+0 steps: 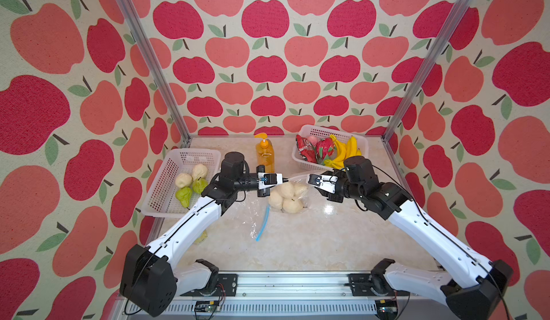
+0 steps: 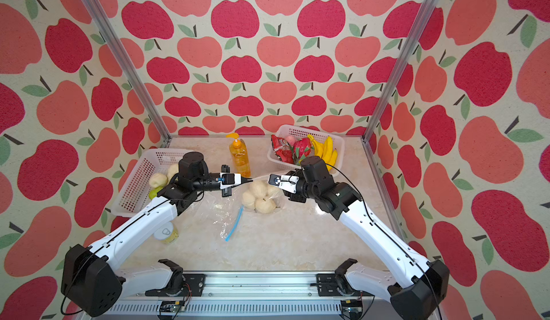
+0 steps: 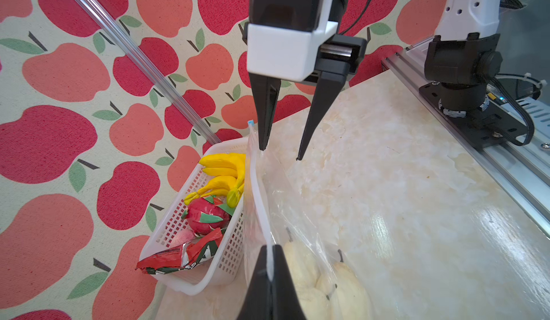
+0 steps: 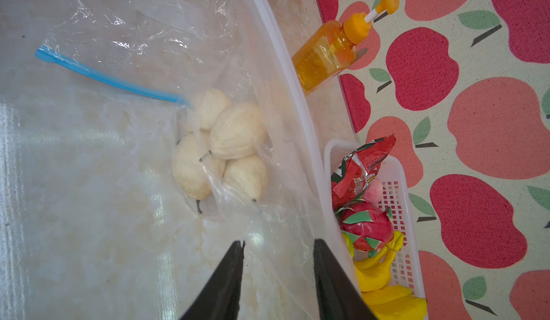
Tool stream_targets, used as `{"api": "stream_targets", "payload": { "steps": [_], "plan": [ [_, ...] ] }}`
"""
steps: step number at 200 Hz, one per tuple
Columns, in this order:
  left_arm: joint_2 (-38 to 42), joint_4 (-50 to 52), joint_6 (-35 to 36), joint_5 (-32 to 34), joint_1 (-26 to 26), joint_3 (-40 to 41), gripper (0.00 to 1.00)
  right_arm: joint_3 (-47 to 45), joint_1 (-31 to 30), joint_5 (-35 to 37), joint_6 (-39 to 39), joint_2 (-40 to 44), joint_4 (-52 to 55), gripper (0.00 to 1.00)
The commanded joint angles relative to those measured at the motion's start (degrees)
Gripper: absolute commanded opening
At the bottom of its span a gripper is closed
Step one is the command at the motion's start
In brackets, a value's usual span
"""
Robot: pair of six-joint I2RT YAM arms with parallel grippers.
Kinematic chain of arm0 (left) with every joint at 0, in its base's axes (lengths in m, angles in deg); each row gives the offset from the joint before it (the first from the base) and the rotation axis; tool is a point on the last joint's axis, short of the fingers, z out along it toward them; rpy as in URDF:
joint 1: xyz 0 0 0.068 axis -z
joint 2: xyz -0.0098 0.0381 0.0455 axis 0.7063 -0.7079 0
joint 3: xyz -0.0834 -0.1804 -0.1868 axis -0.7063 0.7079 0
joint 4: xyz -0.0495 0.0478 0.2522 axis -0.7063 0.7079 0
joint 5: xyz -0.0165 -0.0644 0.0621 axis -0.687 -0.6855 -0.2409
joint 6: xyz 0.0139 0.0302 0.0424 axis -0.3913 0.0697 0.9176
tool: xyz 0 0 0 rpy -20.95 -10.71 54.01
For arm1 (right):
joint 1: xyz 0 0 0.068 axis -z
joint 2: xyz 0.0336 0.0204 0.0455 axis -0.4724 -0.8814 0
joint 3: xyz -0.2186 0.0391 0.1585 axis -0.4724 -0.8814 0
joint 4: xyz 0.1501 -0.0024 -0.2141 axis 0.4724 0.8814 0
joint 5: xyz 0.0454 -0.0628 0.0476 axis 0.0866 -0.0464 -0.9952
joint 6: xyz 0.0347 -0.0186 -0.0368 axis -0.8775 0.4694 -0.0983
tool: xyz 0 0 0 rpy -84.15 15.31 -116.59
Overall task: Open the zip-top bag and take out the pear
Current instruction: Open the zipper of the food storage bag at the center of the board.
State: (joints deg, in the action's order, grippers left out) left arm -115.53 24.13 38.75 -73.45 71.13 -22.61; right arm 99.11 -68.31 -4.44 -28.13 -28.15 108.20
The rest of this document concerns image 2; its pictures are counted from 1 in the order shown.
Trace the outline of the green toy pear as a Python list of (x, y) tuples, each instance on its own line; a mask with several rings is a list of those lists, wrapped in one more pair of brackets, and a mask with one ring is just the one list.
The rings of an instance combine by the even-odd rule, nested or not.
[(154, 188), (149, 192), (148, 197), (152, 200), (158, 196), (158, 193), (163, 189), (163, 187)]

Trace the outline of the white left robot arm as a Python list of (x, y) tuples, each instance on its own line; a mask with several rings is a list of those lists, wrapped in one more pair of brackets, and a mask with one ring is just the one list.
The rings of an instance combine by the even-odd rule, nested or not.
[(251, 182), (223, 165), (210, 172), (200, 152), (188, 152), (178, 172), (146, 207), (130, 220), (88, 247), (70, 248), (64, 260), (61, 293), (91, 317), (110, 310), (119, 299), (154, 291), (169, 297), (186, 297), (191, 289), (183, 269), (167, 259), (154, 267), (124, 273), (125, 260), (154, 233), (176, 219), (207, 191), (229, 197), (233, 188)]

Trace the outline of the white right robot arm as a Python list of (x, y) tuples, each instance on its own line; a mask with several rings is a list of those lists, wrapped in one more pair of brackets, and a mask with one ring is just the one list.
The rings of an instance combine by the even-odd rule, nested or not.
[(343, 294), (363, 292), (389, 302), (402, 319), (428, 319), (440, 313), (448, 291), (449, 268), (440, 260), (429, 261), (390, 230), (351, 182), (335, 182), (327, 164), (308, 157), (301, 168), (285, 175), (271, 175), (269, 184), (284, 191), (293, 202), (309, 199), (348, 227), (385, 264), (378, 271), (348, 259), (335, 270)]

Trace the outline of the clear blue zip-top bag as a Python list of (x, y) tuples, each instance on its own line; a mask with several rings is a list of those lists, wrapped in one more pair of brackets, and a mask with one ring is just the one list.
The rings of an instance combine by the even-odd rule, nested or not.
[(222, 198), (205, 193), (191, 207), (193, 232), (229, 241), (243, 215), (244, 206), (236, 197)]

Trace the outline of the clear white zip-top bag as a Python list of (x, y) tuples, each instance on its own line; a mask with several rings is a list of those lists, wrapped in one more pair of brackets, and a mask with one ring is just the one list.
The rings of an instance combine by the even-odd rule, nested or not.
[(238, 200), (245, 212), (271, 214), (283, 209), (283, 190), (269, 184), (269, 176), (255, 178), (238, 188)]

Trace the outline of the cream toy pear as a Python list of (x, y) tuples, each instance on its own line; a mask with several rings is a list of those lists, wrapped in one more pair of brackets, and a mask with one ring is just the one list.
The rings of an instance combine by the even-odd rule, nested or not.
[(178, 168), (178, 164), (173, 164), (171, 165), (169, 168), (168, 168), (168, 172), (167, 172), (167, 178), (168, 178), (168, 181), (171, 181), (172, 178), (178, 174), (178, 171), (179, 171), (179, 168)]

